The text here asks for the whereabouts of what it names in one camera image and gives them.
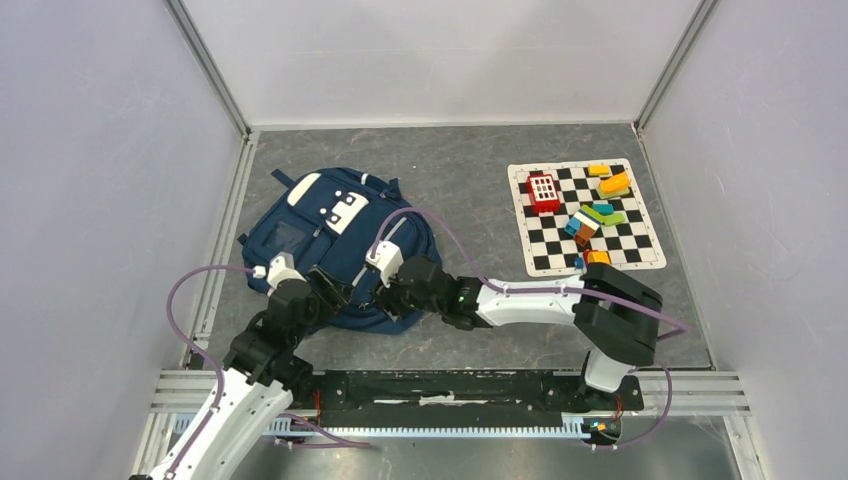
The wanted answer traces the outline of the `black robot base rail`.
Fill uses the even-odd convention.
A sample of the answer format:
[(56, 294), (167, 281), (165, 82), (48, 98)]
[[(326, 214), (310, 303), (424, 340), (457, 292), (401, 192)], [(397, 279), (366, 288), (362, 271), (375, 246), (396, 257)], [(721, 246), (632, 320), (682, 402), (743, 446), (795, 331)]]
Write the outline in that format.
[(564, 416), (640, 412), (639, 381), (606, 393), (555, 370), (389, 370), (315, 373), (290, 409), (332, 427), (556, 427)]

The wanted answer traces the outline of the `navy blue student backpack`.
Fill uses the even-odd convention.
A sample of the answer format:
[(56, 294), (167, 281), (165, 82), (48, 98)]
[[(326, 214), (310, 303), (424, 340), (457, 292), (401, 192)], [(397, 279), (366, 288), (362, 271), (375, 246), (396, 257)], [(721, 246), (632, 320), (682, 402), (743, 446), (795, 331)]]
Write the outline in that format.
[(268, 266), (280, 253), (292, 256), (307, 273), (318, 266), (352, 286), (352, 302), (330, 325), (365, 333), (396, 335), (423, 316), (412, 312), (392, 319), (373, 301), (379, 274), (366, 265), (374, 239), (397, 245), (404, 258), (425, 255), (440, 259), (431, 226), (408, 209), (397, 180), (347, 167), (322, 168), (292, 179), (281, 170), (272, 176), (286, 188), (283, 195), (246, 234), (239, 236), (245, 266)]

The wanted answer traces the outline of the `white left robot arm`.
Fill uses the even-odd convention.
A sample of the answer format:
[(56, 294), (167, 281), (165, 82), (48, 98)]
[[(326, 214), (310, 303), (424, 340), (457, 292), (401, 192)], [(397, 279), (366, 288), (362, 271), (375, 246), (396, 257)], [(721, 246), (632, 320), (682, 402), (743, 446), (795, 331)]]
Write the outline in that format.
[(312, 367), (294, 352), (350, 303), (351, 286), (318, 267), (301, 274), (273, 262), (241, 271), (269, 286), (268, 305), (213, 366), (204, 403), (147, 479), (229, 479), (274, 419), (313, 397)]

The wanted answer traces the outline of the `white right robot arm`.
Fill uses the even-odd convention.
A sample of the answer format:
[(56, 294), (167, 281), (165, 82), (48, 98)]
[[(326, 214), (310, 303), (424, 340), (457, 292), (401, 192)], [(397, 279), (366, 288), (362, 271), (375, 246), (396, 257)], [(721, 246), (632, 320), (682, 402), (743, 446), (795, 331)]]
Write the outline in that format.
[(464, 331), (512, 324), (576, 328), (592, 344), (577, 382), (580, 400), (591, 408), (606, 406), (626, 375), (653, 364), (663, 305), (659, 293), (604, 263), (559, 280), (505, 282), (452, 276), (425, 256), (391, 268), (373, 295), (393, 318), (429, 312)]

